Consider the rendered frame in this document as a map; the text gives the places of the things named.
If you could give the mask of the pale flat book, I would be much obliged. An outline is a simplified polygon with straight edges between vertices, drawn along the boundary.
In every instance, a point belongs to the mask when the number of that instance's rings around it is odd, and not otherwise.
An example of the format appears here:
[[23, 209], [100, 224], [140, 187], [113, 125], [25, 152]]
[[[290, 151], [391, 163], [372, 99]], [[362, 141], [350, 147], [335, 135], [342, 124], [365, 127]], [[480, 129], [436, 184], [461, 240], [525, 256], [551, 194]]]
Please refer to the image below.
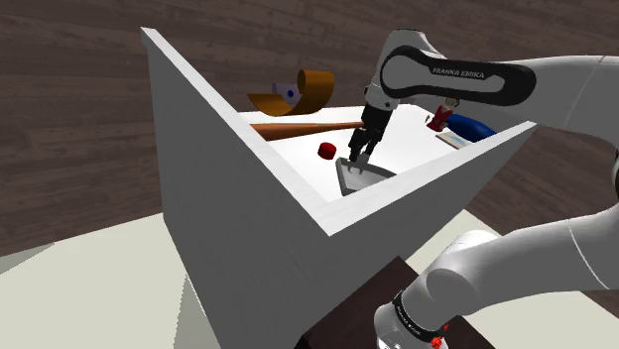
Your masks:
[[436, 137], [457, 150], [462, 149], [470, 144], [469, 141], [461, 138], [460, 136], [451, 131], [439, 133], [436, 135]]

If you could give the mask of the white walled furniture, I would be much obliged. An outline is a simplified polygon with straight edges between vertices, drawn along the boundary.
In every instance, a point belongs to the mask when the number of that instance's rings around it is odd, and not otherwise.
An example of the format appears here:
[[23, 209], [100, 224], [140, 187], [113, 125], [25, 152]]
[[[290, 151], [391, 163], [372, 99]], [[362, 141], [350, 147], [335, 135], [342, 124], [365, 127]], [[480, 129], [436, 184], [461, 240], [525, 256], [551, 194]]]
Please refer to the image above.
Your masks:
[[294, 349], [422, 247], [535, 129], [520, 123], [326, 201], [158, 31], [141, 36], [164, 220], [221, 349]]

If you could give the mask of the brown wooden bat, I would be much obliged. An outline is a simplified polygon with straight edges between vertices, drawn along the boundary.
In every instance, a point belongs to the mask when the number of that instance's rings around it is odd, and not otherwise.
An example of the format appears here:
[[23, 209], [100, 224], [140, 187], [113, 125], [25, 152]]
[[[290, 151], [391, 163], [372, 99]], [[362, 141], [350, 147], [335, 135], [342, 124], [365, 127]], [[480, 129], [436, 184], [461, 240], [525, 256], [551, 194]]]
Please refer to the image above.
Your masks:
[[254, 123], [251, 127], [265, 140], [276, 141], [311, 134], [363, 127], [364, 123]]

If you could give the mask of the grey triangular tray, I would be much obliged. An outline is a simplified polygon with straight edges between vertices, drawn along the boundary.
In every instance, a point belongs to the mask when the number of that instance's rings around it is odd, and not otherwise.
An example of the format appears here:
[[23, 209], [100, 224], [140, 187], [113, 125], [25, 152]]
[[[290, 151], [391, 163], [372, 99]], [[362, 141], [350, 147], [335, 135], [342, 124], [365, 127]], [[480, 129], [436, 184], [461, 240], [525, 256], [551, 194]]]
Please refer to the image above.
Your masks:
[[350, 162], [345, 158], [339, 158], [336, 160], [335, 169], [340, 192], [343, 196], [395, 176], [394, 173], [386, 169], [370, 164], [359, 166], [358, 164]]

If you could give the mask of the red figure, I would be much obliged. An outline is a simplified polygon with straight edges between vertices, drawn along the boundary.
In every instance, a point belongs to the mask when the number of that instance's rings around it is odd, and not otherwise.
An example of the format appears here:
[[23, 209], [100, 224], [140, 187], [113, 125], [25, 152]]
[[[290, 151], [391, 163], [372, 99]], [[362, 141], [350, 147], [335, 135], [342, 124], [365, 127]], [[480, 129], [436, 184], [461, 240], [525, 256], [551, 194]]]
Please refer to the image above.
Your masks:
[[435, 132], [442, 131], [446, 126], [446, 120], [449, 116], [452, 115], [453, 109], [460, 104], [460, 99], [457, 97], [446, 97], [445, 102], [441, 104], [436, 112], [434, 113], [432, 119], [427, 124], [431, 130]]

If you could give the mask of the white item with blue dot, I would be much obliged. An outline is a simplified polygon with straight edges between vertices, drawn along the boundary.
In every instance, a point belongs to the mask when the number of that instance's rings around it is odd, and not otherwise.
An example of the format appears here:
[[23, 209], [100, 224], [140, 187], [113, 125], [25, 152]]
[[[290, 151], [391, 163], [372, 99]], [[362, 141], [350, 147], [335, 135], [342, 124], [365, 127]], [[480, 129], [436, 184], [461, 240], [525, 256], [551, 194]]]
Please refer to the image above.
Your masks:
[[297, 104], [302, 97], [296, 83], [273, 83], [272, 92], [281, 95], [284, 101], [291, 106]]

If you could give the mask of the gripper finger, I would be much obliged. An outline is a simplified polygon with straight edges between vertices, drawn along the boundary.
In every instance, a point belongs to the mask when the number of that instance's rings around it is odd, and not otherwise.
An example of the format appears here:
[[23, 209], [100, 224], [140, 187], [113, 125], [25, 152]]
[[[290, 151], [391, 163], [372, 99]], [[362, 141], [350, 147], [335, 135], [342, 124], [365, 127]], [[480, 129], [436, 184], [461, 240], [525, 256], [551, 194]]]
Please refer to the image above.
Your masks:
[[364, 140], [358, 147], [358, 165], [365, 167], [376, 147], [380, 143], [380, 139]]
[[356, 162], [358, 156], [361, 153], [361, 150], [366, 145], [366, 132], [365, 131], [354, 131], [352, 137], [348, 143], [348, 147], [350, 148], [350, 156], [349, 160], [351, 162]]

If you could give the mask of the dark robot stand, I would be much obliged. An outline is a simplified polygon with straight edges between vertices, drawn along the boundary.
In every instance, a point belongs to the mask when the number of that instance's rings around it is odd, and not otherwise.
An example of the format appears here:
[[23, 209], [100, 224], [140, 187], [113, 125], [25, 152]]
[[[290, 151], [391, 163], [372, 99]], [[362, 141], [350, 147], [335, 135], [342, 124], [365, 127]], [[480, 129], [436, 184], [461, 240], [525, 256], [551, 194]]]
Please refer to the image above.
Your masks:
[[[375, 310], [418, 274], [397, 257], [302, 335], [294, 349], [377, 349]], [[447, 349], [496, 349], [467, 320], [456, 316], [439, 329]]]

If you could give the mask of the orange curved shell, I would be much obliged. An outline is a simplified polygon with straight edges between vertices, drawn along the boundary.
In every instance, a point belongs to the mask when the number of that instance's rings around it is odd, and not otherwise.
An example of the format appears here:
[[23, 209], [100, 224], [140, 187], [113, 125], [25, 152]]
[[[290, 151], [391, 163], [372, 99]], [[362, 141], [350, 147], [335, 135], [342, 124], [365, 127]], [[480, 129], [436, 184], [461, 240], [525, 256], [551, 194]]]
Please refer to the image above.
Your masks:
[[274, 117], [305, 115], [323, 108], [333, 92], [334, 77], [329, 71], [301, 69], [296, 84], [302, 94], [297, 104], [287, 104], [279, 94], [250, 93], [248, 98], [261, 112]]

